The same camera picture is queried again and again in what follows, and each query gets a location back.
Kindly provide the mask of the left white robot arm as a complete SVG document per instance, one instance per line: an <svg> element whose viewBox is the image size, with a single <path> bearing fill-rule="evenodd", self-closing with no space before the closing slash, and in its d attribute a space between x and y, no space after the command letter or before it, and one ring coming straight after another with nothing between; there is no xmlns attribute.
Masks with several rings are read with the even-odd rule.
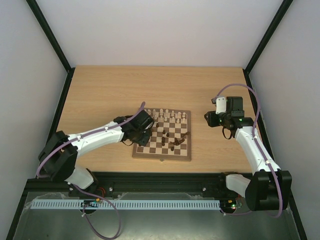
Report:
<svg viewBox="0 0 320 240"><path fill-rule="evenodd" d="M77 165L77 160L100 147L131 141L145 146L154 125L153 118L141 110L134 115L119 116L104 126L86 132L54 133L38 156L36 176L53 182L67 182L85 190L97 184L92 172Z"/></svg>

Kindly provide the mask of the wooden chess board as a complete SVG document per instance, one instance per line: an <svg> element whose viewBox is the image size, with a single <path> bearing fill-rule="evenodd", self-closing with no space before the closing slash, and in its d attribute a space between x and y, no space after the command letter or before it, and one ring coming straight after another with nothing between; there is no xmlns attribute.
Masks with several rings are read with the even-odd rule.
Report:
<svg viewBox="0 0 320 240"><path fill-rule="evenodd" d="M185 161L192 160L192 125L189 110L170 108L145 108L154 120L152 136L146 146L133 145L132 157L136 159L154 159Z"/></svg>

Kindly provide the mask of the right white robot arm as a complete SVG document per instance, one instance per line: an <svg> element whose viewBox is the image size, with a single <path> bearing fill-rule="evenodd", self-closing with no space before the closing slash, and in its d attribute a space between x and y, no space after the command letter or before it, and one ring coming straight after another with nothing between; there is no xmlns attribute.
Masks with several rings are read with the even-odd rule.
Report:
<svg viewBox="0 0 320 240"><path fill-rule="evenodd" d="M229 196L236 192L244 197L251 211L283 211L288 206L292 176L272 159L263 145L254 120L246 117L243 98L240 96L217 96L212 99L216 109L204 118L209 127L222 127L230 131L241 146L250 164L252 178L239 173L228 173L218 183L218 191Z"/></svg>

